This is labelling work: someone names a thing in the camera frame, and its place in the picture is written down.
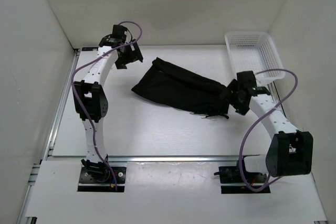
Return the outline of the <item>black shorts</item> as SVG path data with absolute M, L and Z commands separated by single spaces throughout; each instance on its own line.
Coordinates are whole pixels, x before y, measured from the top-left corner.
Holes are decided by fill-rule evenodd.
M 131 91 L 151 102 L 194 114 L 229 118 L 227 87 L 170 62 L 156 58 Z

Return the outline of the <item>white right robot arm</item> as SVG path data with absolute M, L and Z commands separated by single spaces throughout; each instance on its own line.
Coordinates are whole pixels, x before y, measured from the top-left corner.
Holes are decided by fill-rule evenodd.
M 240 154 L 236 177 L 247 182 L 255 173 L 271 177 L 306 175 L 311 172 L 313 137 L 308 131 L 300 131 L 276 108 L 269 90 L 258 87 L 255 81 L 246 83 L 234 79 L 224 91 L 223 97 L 237 113 L 254 112 L 271 138 L 267 154 L 244 156 Z

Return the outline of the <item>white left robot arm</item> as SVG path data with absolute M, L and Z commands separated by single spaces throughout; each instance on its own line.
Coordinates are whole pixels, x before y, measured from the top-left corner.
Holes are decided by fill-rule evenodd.
M 89 67 L 84 78 L 71 84 L 75 110 L 82 120 L 86 135 L 87 156 L 81 162 L 87 173 L 98 182 L 105 182 L 114 176 L 103 140 L 103 118 L 108 111 L 104 83 L 113 65 L 117 69 L 125 69 L 129 63 L 143 61 L 137 41 L 128 39 L 128 34 L 129 31 L 124 31 L 121 35 L 104 36 L 97 57 L 76 70 Z

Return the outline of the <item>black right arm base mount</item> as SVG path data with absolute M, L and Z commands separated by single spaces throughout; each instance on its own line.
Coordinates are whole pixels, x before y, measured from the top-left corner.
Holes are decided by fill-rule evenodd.
M 266 174 L 244 171 L 246 180 L 254 189 L 258 189 L 266 182 Z M 220 180 L 221 194 L 255 194 L 241 178 L 238 166 L 220 166 L 214 173 Z

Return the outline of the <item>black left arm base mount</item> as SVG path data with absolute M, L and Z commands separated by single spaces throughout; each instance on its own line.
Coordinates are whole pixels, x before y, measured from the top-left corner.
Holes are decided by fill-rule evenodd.
M 112 166 L 114 175 L 104 163 L 94 166 L 87 165 L 86 160 L 81 160 L 82 167 L 78 180 L 77 191 L 79 192 L 101 192 L 101 193 L 123 193 L 127 168 L 123 166 Z

